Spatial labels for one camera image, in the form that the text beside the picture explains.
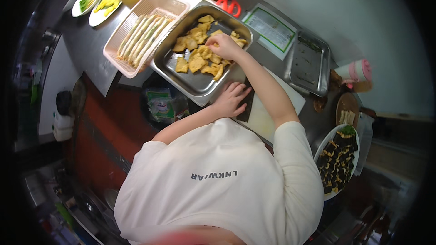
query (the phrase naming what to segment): stainless steel tray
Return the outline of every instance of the stainless steel tray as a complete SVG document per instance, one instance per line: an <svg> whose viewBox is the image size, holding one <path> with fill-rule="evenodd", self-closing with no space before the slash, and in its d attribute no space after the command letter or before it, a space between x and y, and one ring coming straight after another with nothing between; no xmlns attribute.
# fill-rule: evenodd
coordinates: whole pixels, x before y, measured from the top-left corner
<svg viewBox="0 0 436 245"><path fill-rule="evenodd" d="M285 81L317 96L326 95L330 78L330 47L305 30L298 30L294 39Z"/></svg>
<svg viewBox="0 0 436 245"><path fill-rule="evenodd" d="M208 35L218 29L230 35L232 30L234 30L242 39L247 40L247 44L243 47L244 50L247 50L256 41L253 38L252 30L245 24L215 5L207 1L201 1L174 29L170 30L162 38L162 41L158 44L154 59L150 64L154 71L199 106L204 106L208 103L214 91L218 90L218 86L225 82L234 65L226 67L224 74L217 82L213 80L212 75L209 76L209 74L200 73L199 71L195 74L192 74L190 71L188 73L177 73L175 71L177 58L183 56L188 60L191 52L185 50L184 53L179 53L173 52L172 49L177 37L186 35L188 30L197 26L198 18L209 14L215 18L215 21L218 21L218 25L212 23L211 29L207 32Z"/></svg>

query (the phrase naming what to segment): stainless steel counter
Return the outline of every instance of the stainless steel counter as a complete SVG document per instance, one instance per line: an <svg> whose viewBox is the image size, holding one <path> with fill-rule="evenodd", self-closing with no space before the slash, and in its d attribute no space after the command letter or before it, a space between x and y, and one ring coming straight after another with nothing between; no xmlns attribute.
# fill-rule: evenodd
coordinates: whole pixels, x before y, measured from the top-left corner
<svg viewBox="0 0 436 245"><path fill-rule="evenodd" d="M103 56L103 47L129 11L129 8L121 5L106 21L94 28L88 24L89 14L74 18L67 11L56 27L62 33L77 69L88 75L103 96L121 77L121 73Z"/></svg>
<svg viewBox="0 0 436 245"><path fill-rule="evenodd" d="M257 3L261 3L271 9L297 29L301 27L292 19L286 17L279 10L263 0L237 0L242 8L240 19L244 18L247 11L250 11ZM116 13L112 14L105 22L92 28L88 24L89 15L78 18L71 17L70 13L65 13L59 23L58 30L62 32L68 52L73 63L88 75L91 81L106 96L112 84L117 84L121 74L103 56L103 46L115 30L117 25L127 16L129 9L121 5ZM259 43L254 43L250 48L250 53L262 65L267 67L281 79L284 79L286 68L285 58L283 61L275 57L265 47ZM333 60L330 61L330 68L337 65ZM313 108L313 96L301 93L306 99L306 103L299 115L302 125L306 129L307 138L313 152L316 151L318 144L324 136L335 127L336 104L341 93L339 90L328 93L328 102L323 112L317 113Z"/></svg>

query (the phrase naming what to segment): red scissors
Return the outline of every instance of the red scissors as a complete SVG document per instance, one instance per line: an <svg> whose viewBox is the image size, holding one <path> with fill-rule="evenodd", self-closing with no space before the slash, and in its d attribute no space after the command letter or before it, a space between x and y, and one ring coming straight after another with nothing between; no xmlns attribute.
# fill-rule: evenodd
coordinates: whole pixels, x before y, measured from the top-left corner
<svg viewBox="0 0 436 245"><path fill-rule="evenodd" d="M228 0L218 0L216 2L216 5L221 7L223 11L230 13L236 18L238 18L241 15L241 5L236 0L232 0L232 2L230 2L230 6L228 6ZM233 9L235 8L235 6L237 7L237 11L235 14L233 14Z"/></svg>

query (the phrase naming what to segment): person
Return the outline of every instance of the person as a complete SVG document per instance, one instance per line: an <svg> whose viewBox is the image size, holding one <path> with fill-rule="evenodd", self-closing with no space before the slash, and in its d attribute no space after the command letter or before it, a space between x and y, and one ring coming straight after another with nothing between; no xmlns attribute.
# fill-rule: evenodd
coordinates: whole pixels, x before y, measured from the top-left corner
<svg viewBox="0 0 436 245"><path fill-rule="evenodd" d="M324 190L292 102L230 36L206 46L245 72L274 121L274 156L230 119L251 88L227 84L134 156L114 209L121 236L131 244L302 244L318 226Z"/></svg>

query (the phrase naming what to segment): wooden cutting board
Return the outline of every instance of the wooden cutting board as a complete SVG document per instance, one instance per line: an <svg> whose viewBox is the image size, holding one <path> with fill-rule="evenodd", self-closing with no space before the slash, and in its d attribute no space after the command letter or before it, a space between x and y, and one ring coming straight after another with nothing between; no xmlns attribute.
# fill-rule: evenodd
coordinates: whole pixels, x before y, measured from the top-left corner
<svg viewBox="0 0 436 245"><path fill-rule="evenodd" d="M301 112L301 109L304 106L306 100L303 98L302 95L298 94L297 91L295 91L286 82L284 82L282 79L277 77L266 67L264 68L280 84L280 86L285 90L286 94L288 94L288 97L291 99L292 104L295 107L295 111L297 112L298 115ZM266 111L265 107L263 106L257 94L254 94L253 97L253 104L252 104L250 118L248 119L248 122L242 122L238 120L236 121L244 125L245 127L251 129L253 132L259 134L269 142L274 143L274 132L275 132L274 121Z"/></svg>

